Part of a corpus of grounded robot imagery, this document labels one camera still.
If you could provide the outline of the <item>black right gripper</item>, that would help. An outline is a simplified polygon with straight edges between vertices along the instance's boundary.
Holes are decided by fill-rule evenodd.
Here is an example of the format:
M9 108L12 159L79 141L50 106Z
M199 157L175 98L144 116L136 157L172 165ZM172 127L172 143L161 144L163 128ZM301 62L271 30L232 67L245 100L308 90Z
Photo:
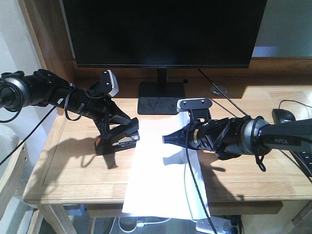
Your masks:
M184 129L162 136L162 142L187 146L189 149L213 151L218 159L228 160L244 154L241 141L242 125L243 121L237 117L193 122Z

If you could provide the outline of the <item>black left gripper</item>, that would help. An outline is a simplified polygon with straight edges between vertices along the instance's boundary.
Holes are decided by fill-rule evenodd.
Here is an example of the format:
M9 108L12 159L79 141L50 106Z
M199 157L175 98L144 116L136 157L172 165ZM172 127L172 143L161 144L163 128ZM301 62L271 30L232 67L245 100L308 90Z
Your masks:
M107 168L115 168L115 151L110 138L109 117L111 124L138 126L138 119L131 119L124 113L114 101L111 100L109 92L112 90L110 84L93 84L88 89L77 88L74 84L63 89L64 110L68 120L77 121L82 116L97 120L95 124L100 135L95 141L96 155L103 155Z

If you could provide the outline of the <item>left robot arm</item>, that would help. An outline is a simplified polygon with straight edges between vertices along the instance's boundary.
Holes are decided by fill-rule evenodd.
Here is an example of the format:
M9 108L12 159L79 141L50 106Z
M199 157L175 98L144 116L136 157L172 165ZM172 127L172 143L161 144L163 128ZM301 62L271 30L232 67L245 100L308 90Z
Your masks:
M60 78L51 71L38 69L26 76L23 71L3 73L0 77L0 106L19 115L26 106L51 104L65 111L92 119L99 136L95 140L96 155L102 155L109 169L116 167L115 153L134 148L139 140L138 119L130 118L112 101L119 92L111 70L103 71L88 89Z

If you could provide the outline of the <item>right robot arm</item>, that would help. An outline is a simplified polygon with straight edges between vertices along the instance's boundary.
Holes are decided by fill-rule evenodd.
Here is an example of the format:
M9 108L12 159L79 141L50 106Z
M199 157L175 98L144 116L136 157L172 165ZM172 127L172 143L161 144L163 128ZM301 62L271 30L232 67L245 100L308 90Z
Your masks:
M262 117L193 121L163 136L163 143L212 151L220 160L241 155L265 156L272 149L311 152L311 119L269 124Z

